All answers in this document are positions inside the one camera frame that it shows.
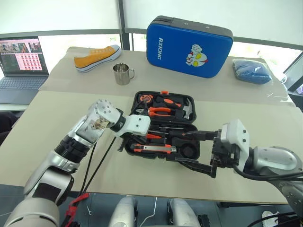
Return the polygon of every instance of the table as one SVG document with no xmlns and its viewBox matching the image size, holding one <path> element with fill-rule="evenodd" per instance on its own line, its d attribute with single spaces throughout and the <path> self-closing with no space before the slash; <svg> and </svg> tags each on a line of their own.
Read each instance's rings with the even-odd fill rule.
<svg viewBox="0 0 303 227">
<path fill-rule="evenodd" d="M 134 96 L 140 90 L 168 90 L 190 95 L 197 101 L 294 106 L 289 102 L 285 88 L 273 74 L 272 80 L 264 85 L 236 79 L 232 69 L 232 59 L 235 57 L 228 57 L 220 72 L 207 79 L 155 67 L 148 63 L 146 52 L 134 51 L 122 51 L 116 60 L 101 64 L 87 73 L 80 73 L 74 67 L 73 58 L 84 52 L 87 52 L 87 48 L 69 48 L 40 90 L 115 96 Z M 135 70 L 135 78 L 125 86 L 116 84 L 112 70 L 115 64 L 121 62 Z"/>
<path fill-rule="evenodd" d="M 24 111 L 28 105 L 19 105 L 19 104 L 4 104 L 0 103 L 0 112 L 1 111 Z"/>
<path fill-rule="evenodd" d="M 54 149 L 72 126 L 99 98 L 110 100 L 129 114 L 133 97 L 40 91 L 0 147 L 0 182 L 25 185 L 46 154 Z M 200 130 L 214 131 L 239 118 L 250 133 L 250 145 L 281 146 L 303 160 L 303 115 L 297 107 L 195 101 Z M 109 146 L 113 132 L 108 129 L 98 141 L 91 164 L 95 169 Z M 286 203 L 283 195 L 267 182 L 244 179 L 232 169 L 217 170 L 217 177 L 193 172 L 179 163 L 145 159 L 118 152 L 118 138 L 106 157 L 90 192 L 179 197 L 250 203 Z M 209 164 L 211 141 L 201 142 L 199 162 Z M 73 190 L 79 190 L 88 155 L 73 174 Z"/>
</svg>

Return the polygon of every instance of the hammer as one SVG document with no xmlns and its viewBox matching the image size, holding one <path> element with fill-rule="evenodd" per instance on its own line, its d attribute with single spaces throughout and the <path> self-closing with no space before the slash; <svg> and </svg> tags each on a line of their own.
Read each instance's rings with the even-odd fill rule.
<svg viewBox="0 0 303 227">
<path fill-rule="evenodd" d="M 189 119 L 189 115 L 193 112 L 193 107 L 189 99 L 187 99 L 188 105 L 182 105 L 181 103 L 175 103 L 173 100 L 168 98 L 157 97 L 157 102 L 164 102 L 167 107 L 180 109 L 185 111 L 184 118 Z"/>
</svg>

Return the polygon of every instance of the cartoon sticker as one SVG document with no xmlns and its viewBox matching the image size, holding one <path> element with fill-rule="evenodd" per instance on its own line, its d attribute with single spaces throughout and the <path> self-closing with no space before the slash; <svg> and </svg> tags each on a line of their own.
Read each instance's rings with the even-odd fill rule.
<svg viewBox="0 0 303 227">
<path fill-rule="evenodd" d="M 186 64 L 200 67 L 208 62 L 207 56 L 202 53 L 202 48 L 198 44 L 191 47 L 191 52 L 186 57 Z"/>
</svg>

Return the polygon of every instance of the laptop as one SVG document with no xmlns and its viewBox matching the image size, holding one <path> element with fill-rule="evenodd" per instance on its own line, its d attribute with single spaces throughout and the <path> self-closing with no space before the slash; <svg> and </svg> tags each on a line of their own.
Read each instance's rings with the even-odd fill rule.
<svg viewBox="0 0 303 227">
<path fill-rule="evenodd" d="M 0 38 L 0 103 L 29 104 L 48 77 L 38 36 Z"/>
</svg>

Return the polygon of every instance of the blue cloth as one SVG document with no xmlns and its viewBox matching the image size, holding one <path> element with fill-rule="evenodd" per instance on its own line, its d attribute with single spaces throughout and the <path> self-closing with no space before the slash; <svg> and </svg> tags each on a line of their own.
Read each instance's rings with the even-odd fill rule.
<svg viewBox="0 0 303 227">
<path fill-rule="evenodd" d="M 233 59 L 233 69 L 238 79 L 255 84 L 265 84 L 271 80 L 266 65 L 246 59 Z"/>
</svg>

